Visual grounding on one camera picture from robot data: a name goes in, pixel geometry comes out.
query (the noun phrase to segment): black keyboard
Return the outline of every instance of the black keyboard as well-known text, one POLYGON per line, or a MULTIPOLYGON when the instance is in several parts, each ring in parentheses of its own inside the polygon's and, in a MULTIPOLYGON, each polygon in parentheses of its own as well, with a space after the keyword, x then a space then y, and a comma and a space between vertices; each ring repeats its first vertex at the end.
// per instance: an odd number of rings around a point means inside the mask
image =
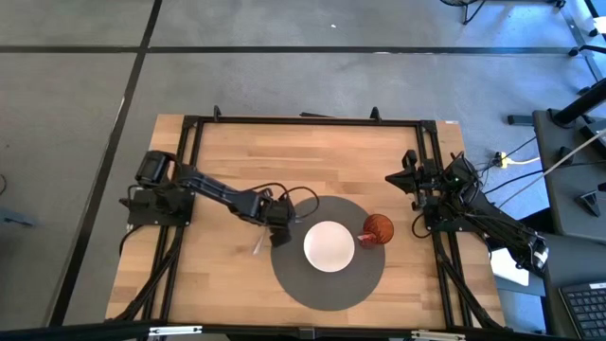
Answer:
POLYGON ((606 340, 606 282, 560 288, 577 334, 584 340, 606 340))

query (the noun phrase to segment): gray floor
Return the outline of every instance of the gray floor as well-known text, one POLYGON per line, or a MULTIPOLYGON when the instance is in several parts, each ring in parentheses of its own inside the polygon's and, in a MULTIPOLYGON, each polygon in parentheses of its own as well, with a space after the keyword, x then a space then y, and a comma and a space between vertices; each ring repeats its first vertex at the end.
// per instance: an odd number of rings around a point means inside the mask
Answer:
MULTIPOLYGON (((589 30, 582 0, 568 3, 589 30)), ((152 7, 151 0, 38 4, 0 2, 0 45, 138 45, 152 7)), ((437 0, 165 0, 151 44, 575 45, 561 14, 541 3, 490 1, 467 27, 460 17, 461 9, 437 0)), ((39 222, 0 230, 0 329, 44 324, 133 60, 0 55, 0 173, 9 179, 0 206, 39 222)), ((367 117, 376 105, 384 117, 460 121, 468 157, 481 163, 533 136, 532 128, 507 126, 505 115, 561 108, 594 81, 582 57, 565 55, 148 55, 66 322, 104 317, 127 216, 117 199, 133 181, 157 114, 209 115, 217 104, 228 116, 367 117)), ((515 158, 537 155, 531 144, 515 158)), ((540 166, 493 170, 487 188, 540 166)), ((490 198, 503 201, 524 183, 490 198)), ((537 185, 505 209, 521 218, 546 206, 537 185)), ((502 296, 508 324, 531 315, 516 329, 540 329, 540 314, 528 313, 536 300, 510 295, 502 296)))

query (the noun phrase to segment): white bowl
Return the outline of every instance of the white bowl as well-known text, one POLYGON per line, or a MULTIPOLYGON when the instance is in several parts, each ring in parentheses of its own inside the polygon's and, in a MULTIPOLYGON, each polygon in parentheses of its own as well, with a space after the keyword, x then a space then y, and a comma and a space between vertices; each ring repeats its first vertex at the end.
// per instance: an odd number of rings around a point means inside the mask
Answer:
POLYGON ((330 273, 348 266, 355 244, 343 225, 325 221, 310 228, 303 242, 303 250, 314 268, 330 273))

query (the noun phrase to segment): wooden tabletop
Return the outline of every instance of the wooden tabletop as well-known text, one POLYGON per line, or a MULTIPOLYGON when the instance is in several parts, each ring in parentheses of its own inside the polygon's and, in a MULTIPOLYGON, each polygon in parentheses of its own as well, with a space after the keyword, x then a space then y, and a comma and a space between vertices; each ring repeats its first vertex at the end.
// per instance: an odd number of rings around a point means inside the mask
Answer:
MULTIPOLYGON (((159 116, 151 149, 174 153, 182 121, 183 116, 159 116)), ((462 135, 454 122, 438 122, 437 127, 443 162, 448 165, 450 152, 463 150, 462 135)), ((347 198, 369 214, 389 217, 396 232, 385 246, 383 277, 365 301, 343 311, 316 311, 296 302, 279 285, 269 240, 257 256, 252 255, 262 228, 199 196, 185 232, 169 321, 444 328, 431 239, 419 240, 411 233, 411 223, 418 215, 411 209, 412 195, 384 181, 387 174, 401 171, 406 150, 416 148, 412 128, 206 123, 197 165, 200 171, 233 188, 280 182, 287 188, 307 186, 319 195, 347 198)), ((189 153, 187 148, 185 160, 189 153)), ((295 204, 303 199, 304 191, 294 193, 295 204)), ((419 221, 421 233, 423 226, 419 221)), ((147 280, 158 230, 157 226, 145 226, 127 240, 107 317, 121 313, 147 280)), ((466 282, 492 318, 503 324, 486 246, 470 233, 457 233, 457 237, 466 282)), ((159 312, 162 293, 161 283, 154 316, 159 312)), ((451 297, 455 321, 460 323, 452 283, 451 297)))

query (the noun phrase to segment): black metal frame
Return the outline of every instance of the black metal frame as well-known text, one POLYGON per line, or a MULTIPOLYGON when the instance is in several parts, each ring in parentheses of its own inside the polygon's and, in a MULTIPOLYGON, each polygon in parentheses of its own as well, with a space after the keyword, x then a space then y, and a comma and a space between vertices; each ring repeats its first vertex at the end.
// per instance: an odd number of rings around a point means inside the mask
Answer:
MULTIPOLYGON (((105 190, 109 173, 116 156, 124 125, 133 100, 143 63, 148 54, 209 54, 209 53, 367 53, 367 54, 469 54, 469 55, 501 55, 501 54, 559 54, 568 53, 566 47, 429 47, 429 46, 150 46, 150 40, 158 19, 163 0, 154 0, 150 18, 146 25, 139 45, 0 45, 0 53, 69 53, 69 54, 135 54, 133 69, 123 95, 123 103, 116 116, 116 123, 108 138, 108 143, 101 158, 92 190, 82 212, 77 229, 77 239, 69 254, 68 264, 62 276, 59 292, 51 302, 49 326, 61 326, 80 268, 88 242, 92 235, 97 218, 101 198, 105 190)), ((579 28, 572 16, 565 10, 561 11, 578 45, 584 45, 579 28)), ((584 56, 589 68, 597 81, 601 73, 591 56, 584 56)), ((164 228, 164 239, 167 227, 164 228)))
MULTIPOLYGON (((179 139, 179 147, 177 150, 178 159, 183 159, 183 153, 187 144, 187 137, 189 130, 195 126, 196 132, 193 141, 192 154, 189 160, 190 165, 196 165, 198 160, 198 154, 202 141, 202 134, 205 123, 244 123, 244 124, 304 124, 304 125, 337 125, 337 126, 368 126, 368 127, 404 127, 413 128, 417 135, 417 144, 419 147, 420 159, 427 159, 427 149, 425 146, 424 137, 429 135, 431 140, 432 154, 436 161, 437 167, 442 170, 443 164, 441 159, 441 152, 439 148, 439 142, 437 139, 437 126, 433 120, 398 120, 398 119, 382 119, 379 114, 379 110, 375 107, 371 111, 369 118, 337 118, 337 117, 320 117, 320 116, 303 116, 303 117, 224 117, 219 107, 214 107, 212 117, 195 117, 186 116, 184 117, 184 123, 179 139)), ((154 267, 157 267, 157 262, 164 255, 166 248, 166 236, 169 227, 162 226, 159 232, 159 238, 156 245, 156 252, 154 255, 154 267)), ((184 227, 177 226, 176 233, 183 233, 184 227)), ((434 251, 436 259, 438 257, 437 251, 437 239, 441 238, 439 232, 433 233, 434 238, 434 251)), ((458 244, 456 235, 454 232, 447 233, 451 249, 451 257, 453 259, 454 268, 456 272, 463 277, 463 270, 458 250, 458 244)), ((162 301, 162 309, 160 320, 168 320, 169 307, 172 300, 172 290, 174 288, 174 281, 176 277, 176 267, 178 264, 177 260, 170 266, 167 273, 167 286, 162 301)), ((442 265, 436 260, 438 282, 440 287, 441 299, 442 299, 442 310, 444 312, 444 321, 447 330, 456 327, 455 319, 453 315, 452 302, 450 300, 448 280, 446 272, 442 265)), ((151 308, 154 295, 151 295, 149 300, 146 302, 144 307, 144 315, 146 318, 151 318, 151 308)), ((461 306, 461 312, 463 317, 463 327, 472 326, 472 314, 464 302, 461 295, 459 295, 459 301, 461 306)), ((413 330, 395 330, 395 329, 352 329, 352 328, 314 328, 314 327, 259 327, 259 326, 229 326, 229 325, 214 325, 204 326, 205 332, 216 332, 216 333, 245 333, 245 334, 285 334, 296 336, 300 338, 314 338, 320 336, 357 336, 357 337, 411 337, 414 332, 413 330)))

